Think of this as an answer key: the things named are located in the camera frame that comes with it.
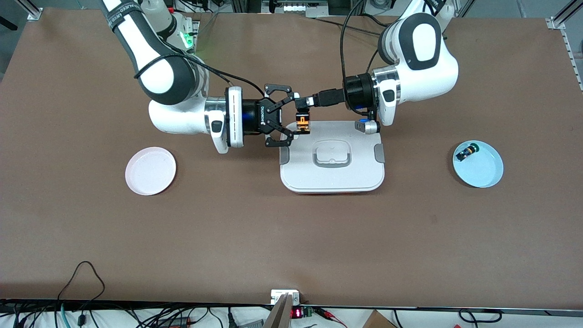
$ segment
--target white plate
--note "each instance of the white plate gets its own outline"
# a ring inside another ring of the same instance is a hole
[[[125,182],[136,194],[151,196],[166,189],[176,174],[176,161],[164,148],[150,147],[137,152],[125,168]]]
[[[478,145],[479,151],[469,155],[462,161],[455,157],[456,154],[472,143]],[[455,173],[459,178],[470,186],[478,188],[488,188],[497,184],[504,173],[502,157],[500,157],[496,149],[485,142],[477,140],[459,144],[454,150],[453,163]]]

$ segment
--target light blue cable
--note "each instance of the light blue cable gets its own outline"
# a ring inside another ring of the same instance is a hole
[[[65,304],[61,304],[61,316],[63,317],[63,321],[65,322],[65,325],[67,326],[67,328],[71,328],[71,325],[69,324],[69,321],[67,320],[67,317],[65,316]]]

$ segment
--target table surface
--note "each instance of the table surface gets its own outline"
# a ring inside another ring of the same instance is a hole
[[[583,309],[583,96],[561,34],[542,19],[454,19],[446,34],[458,83],[398,106],[382,129],[382,186],[301,196],[262,137],[219,155],[208,135],[156,130],[101,13],[46,9],[0,85],[0,297],[55,298],[90,260],[103,299],[265,303],[295,288],[312,304]],[[198,54],[307,95],[340,87],[338,40],[337,26],[296,15],[219,15]],[[347,33],[348,74],[376,43]],[[211,95],[224,87],[213,77]],[[338,105],[313,119],[356,117]],[[452,150],[469,139],[503,157],[498,185],[453,174]],[[144,197],[124,170],[149,146],[178,169]],[[99,289],[84,267],[64,297]]]

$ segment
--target small black object on plate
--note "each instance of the small black object on plate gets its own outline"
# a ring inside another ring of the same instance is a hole
[[[469,155],[480,151],[480,147],[477,144],[471,143],[466,149],[460,151],[455,157],[461,162],[462,160],[468,158]]]

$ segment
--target light blue plate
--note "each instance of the light blue plate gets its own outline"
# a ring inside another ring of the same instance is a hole
[[[463,151],[471,143],[477,144],[480,150],[460,162],[455,155]],[[482,141],[470,140],[459,144],[455,148],[453,161],[455,173],[465,183],[473,187],[491,187],[502,179],[502,174],[504,173],[504,164],[500,154],[494,147]]]

